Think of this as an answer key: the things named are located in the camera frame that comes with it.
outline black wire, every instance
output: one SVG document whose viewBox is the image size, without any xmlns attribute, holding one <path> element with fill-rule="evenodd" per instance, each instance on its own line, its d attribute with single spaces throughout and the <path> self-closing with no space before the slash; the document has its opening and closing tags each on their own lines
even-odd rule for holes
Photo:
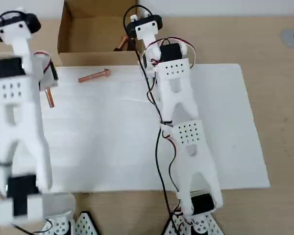
<svg viewBox="0 0 294 235">
<path fill-rule="evenodd" d="M 168 201 L 168 196 L 167 196 L 165 182 L 164 182 L 164 180 L 162 178 L 162 174 L 161 174 L 160 167 L 159 167 L 159 162 L 158 162 L 158 146 L 159 146 L 160 134 L 161 134 L 161 128 L 159 128 L 159 132 L 158 132 L 158 136 L 157 136 L 157 141 L 156 141 L 156 148 L 155 148 L 156 166 L 157 166 L 157 171 L 158 171 L 158 174 L 159 174 L 159 177 L 160 177 L 160 181 L 161 181 L 161 185 L 162 185 L 163 195 L 165 197 L 165 201 L 166 201 L 166 205 L 167 205 L 167 210 L 168 210 L 168 213 L 169 213 L 169 218 L 171 219 L 171 222 L 172 222 L 172 225 L 174 227 L 175 232 L 179 235 L 180 234 L 180 231 L 177 230 L 177 228 L 175 226 L 175 223 L 173 221 L 173 217 L 172 217 L 173 213 L 171 213 L 171 209 L 170 209 L 170 206 L 169 206 L 169 201 Z"/>
<path fill-rule="evenodd" d="M 132 10 L 133 8 L 136 8 L 136 7 L 143 8 L 143 9 L 145 9 L 146 11 L 148 11 L 150 15 L 152 15 L 152 12 L 151 12 L 149 9 L 147 9 L 146 7 L 142 6 L 142 5 L 134 5 L 134 6 L 130 7 L 130 8 L 125 12 L 125 14 L 124 14 L 124 16 L 123 16 L 123 27 L 124 27 L 124 30 L 125 30 L 127 36 L 129 36 L 129 35 L 128 35 L 127 28 L 126 28 L 126 25 L 125 25 L 125 19 L 126 19 L 127 14 L 130 12 L 130 10 Z M 148 98 L 148 100 L 150 101 L 150 103 L 153 104 L 153 105 L 155 106 L 155 108 L 156 108 L 156 110 L 157 110 L 157 112 L 158 112 L 158 114 L 159 114 L 160 122 L 163 124 L 164 122 L 163 122 L 163 120 L 162 120 L 162 116 L 161 116 L 160 110 L 159 110 L 159 108 L 158 108 L 158 105 L 156 104 L 156 101 L 155 101 L 155 99 L 154 99 L 154 97 L 153 97 L 153 94 L 152 94 L 152 92 L 151 92 L 152 89 L 151 89 L 151 87 L 150 87 L 150 84 L 149 84 L 149 81 L 148 81 L 148 77 L 147 77 L 146 71 L 145 71 L 145 69 L 144 69 L 144 66 L 143 66 L 143 63 L 142 63 L 141 57 L 139 56 L 138 51 L 137 51 L 135 45 L 133 44 L 133 42 L 132 42 L 131 40 L 129 40 L 129 43 L 131 43 L 132 46 L 134 46 L 133 48 L 135 48 L 135 54 L 136 54 L 136 56 L 137 56 L 137 59 L 138 59 L 139 65 L 140 65 L 140 67 L 141 67 L 141 69 L 142 69 L 142 71 L 143 71 L 144 77 L 145 77 L 145 81 L 146 81 L 146 84 L 147 84 L 147 87 L 148 87 L 147 98 Z M 158 133 L 158 137 L 157 137 L 157 141 L 156 141 L 156 147 L 155 147 L 156 166 L 157 166 L 157 170 L 158 170 L 159 177 L 160 177 L 161 184 L 162 184 L 163 194 L 164 194 L 164 198 L 165 198 L 165 201 L 166 201 L 167 210 L 168 210 L 168 213 L 169 213 L 169 219 L 172 221 L 172 224 L 173 224 L 173 226 L 174 226 L 174 230 L 175 230 L 175 232 L 176 232 L 178 235 L 180 235 L 180 232 L 177 230 L 177 228 L 176 228 L 176 226 L 175 226 L 175 223 L 174 223 L 174 221 L 173 221 L 173 218 L 172 218 L 173 213 L 171 213 L 171 210 L 170 210 L 170 206 L 169 206 L 169 202 L 168 202 L 168 197 L 167 197 L 167 192 L 166 192 L 166 187 L 165 187 L 165 184 L 164 184 L 164 181 L 163 181 L 163 178 L 162 178 L 162 175 L 161 175 L 161 171 L 160 171 L 160 168 L 159 168 L 159 163 L 158 163 L 158 145 L 159 145 L 160 134 L 161 134 L 161 128 L 159 129 L 159 133 Z"/>
<path fill-rule="evenodd" d="M 0 15 L 0 19 L 3 17 L 3 16 L 5 16 L 5 15 L 7 15 L 7 14 L 10 14 L 10 13 L 19 13 L 20 15 L 26 15 L 23 11 L 16 11 L 16 10 L 14 10 L 14 11 L 6 11 L 6 12 L 3 12 L 1 15 Z"/>
<path fill-rule="evenodd" d="M 48 220 L 48 219 L 45 219 L 45 220 L 50 224 L 50 228 L 48 228 L 47 230 L 44 230 L 44 231 L 33 232 L 33 234 L 43 234 L 43 233 L 46 233 L 46 232 L 50 231 L 53 228 L 52 222 L 50 220 Z"/>
</svg>

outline wooden table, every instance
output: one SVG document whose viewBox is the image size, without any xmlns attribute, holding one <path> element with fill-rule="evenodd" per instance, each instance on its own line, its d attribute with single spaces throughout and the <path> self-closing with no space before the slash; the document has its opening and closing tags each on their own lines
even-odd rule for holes
<svg viewBox="0 0 294 235">
<path fill-rule="evenodd" d="M 226 235 L 294 235 L 294 49 L 280 40 L 287 27 L 294 17 L 164 19 L 160 35 L 192 42 L 197 63 L 242 66 L 271 188 L 223 191 L 224 206 L 214 217 Z M 76 214 L 90 210 L 102 234 L 160 234 L 168 219 L 162 192 L 76 198 Z"/>
</svg>

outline copper screw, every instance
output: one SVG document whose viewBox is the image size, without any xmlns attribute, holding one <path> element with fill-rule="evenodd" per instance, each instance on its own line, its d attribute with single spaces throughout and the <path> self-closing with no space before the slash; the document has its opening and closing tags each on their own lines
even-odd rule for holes
<svg viewBox="0 0 294 235">
<path fill-rule="evenodd" d="M 101 77 L 101 76 L 110 76 L 110 70 L 107 70 L 105 69 L 104 71 L 102 72 L 98 72 L 98 73 L 95 73 L 95 74 L 91 74 L 89 76 L 86 76 L 86 77 L 82 77 L 82 78 L 79 78 L 78 79 L 78 82 L 86 82 L 88 80 L 92 80 L 92 79 L 95 79 L 95 78 L 98 78 L 98 77 Z"/>
<path fill-rule="evenodd" d="M 115 48 L 114 51 L 122 51 L 122 47 L 124 46 L 127 40 L 128 40 L 128 36 L 122 36 L 119 46 Z"/>
<path fill-rule="evenodd" d="M 52 94 L 51 94 L 50 88 L 45 89 L 45 93 L 46 93 L 46 96 L 47 96 L 49 107 L 50 108 L 54 108 L 54 102 L 53 102 L 53 98 L 52 98 Z"/>
</svg>

